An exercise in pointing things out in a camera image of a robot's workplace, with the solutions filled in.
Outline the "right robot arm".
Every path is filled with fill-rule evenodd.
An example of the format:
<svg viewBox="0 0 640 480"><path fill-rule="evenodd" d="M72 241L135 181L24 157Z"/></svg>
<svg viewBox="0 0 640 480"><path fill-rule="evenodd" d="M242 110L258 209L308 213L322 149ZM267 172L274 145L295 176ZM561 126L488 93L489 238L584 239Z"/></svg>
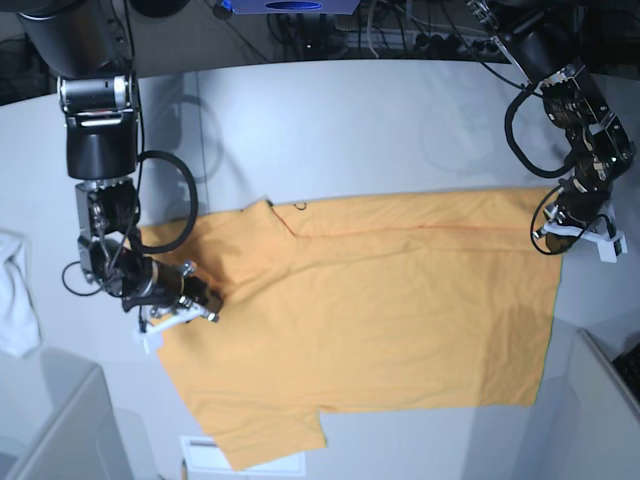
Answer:
<svg viewBox="0 0 640 480"><path fill-rule="evenodd" d="M118 298L124 311L139 311L139 328L165 316L165 326L197 317L218 319L223 301L196 275L193 262L171 266L156 255L180 247L195 227L199 198L194 176L176 155L140 150L144 131L134 41L104 1L4 1L17 15L46 64L58 75L65 118L66 164L75 187L82 274L99 291ZM143 243L141 174L148 159L175 167L186 181L189 210L183 230L164 245Z"/></svg>

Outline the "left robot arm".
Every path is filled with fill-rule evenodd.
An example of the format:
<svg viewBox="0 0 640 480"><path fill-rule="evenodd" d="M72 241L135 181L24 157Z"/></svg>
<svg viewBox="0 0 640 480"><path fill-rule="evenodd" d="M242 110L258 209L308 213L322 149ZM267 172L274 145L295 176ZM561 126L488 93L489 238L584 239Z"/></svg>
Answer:
<svg viewBox="0 0 640 480"><path fill-rule="evenodd" d="M533 175L558 184L536 207L529 238L546 256L567 253L578 241L596 245L601 261L627 253L611 204L613 183L631 167L635 149L619 117L584 64L573 35L544 1L470 1L474 17L527 83L507 108L506 141ZM564 131L570 151L561 167L535 165L517 143L520 106L539 94L551 123Z"/></svg>

